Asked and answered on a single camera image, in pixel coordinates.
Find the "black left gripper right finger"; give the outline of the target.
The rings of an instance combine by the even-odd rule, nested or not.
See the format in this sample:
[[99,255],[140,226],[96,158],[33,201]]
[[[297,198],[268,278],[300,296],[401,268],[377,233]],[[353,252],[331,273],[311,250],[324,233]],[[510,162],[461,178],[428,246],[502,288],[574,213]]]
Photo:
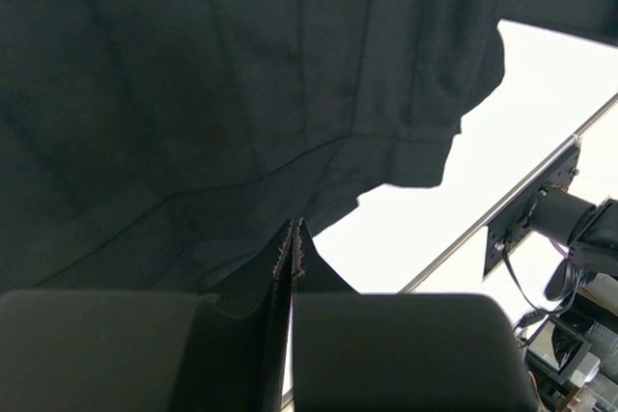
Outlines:
[[534,411],[511,324],[488,296],[368,294],[295,232],[292,371],[298,411]]

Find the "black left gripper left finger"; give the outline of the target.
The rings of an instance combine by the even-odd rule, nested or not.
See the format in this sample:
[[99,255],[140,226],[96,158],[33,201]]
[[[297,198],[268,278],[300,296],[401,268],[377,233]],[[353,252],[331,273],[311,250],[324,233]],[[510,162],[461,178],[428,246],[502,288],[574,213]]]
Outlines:
[[276,411],[295,223],[203,294],[32,289],[1,299],[5,411]]

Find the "black pleated skirt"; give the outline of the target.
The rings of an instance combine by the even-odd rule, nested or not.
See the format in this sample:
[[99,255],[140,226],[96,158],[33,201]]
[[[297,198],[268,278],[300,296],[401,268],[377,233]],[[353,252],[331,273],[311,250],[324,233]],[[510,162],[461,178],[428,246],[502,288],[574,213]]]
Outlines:
[[439,185],[502,19],[617,39],[617,0],[1,0],[1,289],[204,290]]

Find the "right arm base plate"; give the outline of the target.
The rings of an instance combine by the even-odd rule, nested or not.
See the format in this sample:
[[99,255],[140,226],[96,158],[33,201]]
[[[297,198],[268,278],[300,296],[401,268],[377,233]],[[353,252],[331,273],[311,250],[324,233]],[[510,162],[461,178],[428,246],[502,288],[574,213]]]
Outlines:
[[561,188],[568,190],[574,179],[580,148],[575,146],[570,153],[564,153],[560,161],[552,164],[543,175],[521,192],[501,213],[488,224],[488,238],[483,277],[486,278],[502,262],[501,253],[505,245],[513,251],[529,234],[526,221],[529,209],[539,190]]

